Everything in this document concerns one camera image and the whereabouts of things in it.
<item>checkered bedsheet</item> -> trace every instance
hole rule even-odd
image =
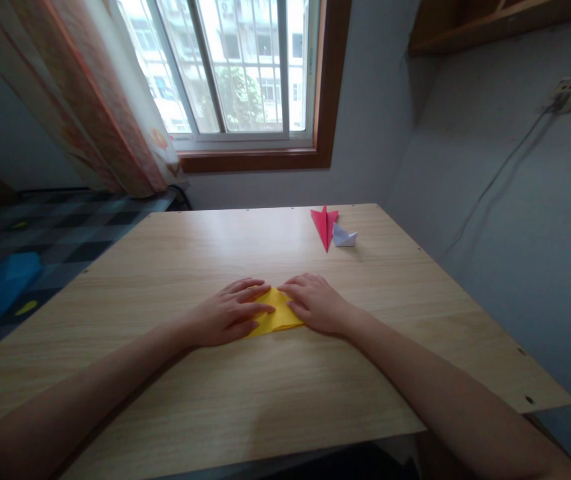
[[[0,340],[151,212],[175,199],[168,190],[152,199],[81,192],[38,193],[0,209],[0,262],[36,252],[44,270],[0,319]]]

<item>curtain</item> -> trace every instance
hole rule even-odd
[[[0,0],[0,75],[91,188],[185,183],[114,0]]]

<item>wooden window frame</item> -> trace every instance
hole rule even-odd
[[[330,168],[352,0],[322,0],[313,147],[179,152],[186,173]]]

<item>wall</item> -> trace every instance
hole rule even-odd
[[[0,179],[14,190],[83,186],[58,147],[1,76]]]
[[[571,24],[450,57],[385,208],[571,393],[571,114],[540,122],[446,253],[567,75]],[[571,453],[571,407],[540,418]]]
[[[417,7],[353,1],[330,169],[191,175],[194,207],[382,204],[438,65],[404,59]]]

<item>window pane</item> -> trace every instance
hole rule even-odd
[[[170,133],[190,133],[187,116],[159,36],[152,24],[147,3],[140,0],[120,0],[119,9],[165,128]]]
[[[288,0],[288,107],[290,130],[306,129],[306,91],[308,85],[308,19],[309,3],[304,0]]]
[[[219,123],[207,85],[203,60],[187,1],[173,0],[173,2],[176,2],[173,8],[167,8],[168,6],[172,7],[170,2],[160,3],[159,7],[170,46],[179,67],[185,93],[192,106],[199,132],[218,132]]]
[[[227,130],[283,131],[276,0],[198,3]]]
[[[302,33],[292,34],[292,58],[303,58],[304,36]]]

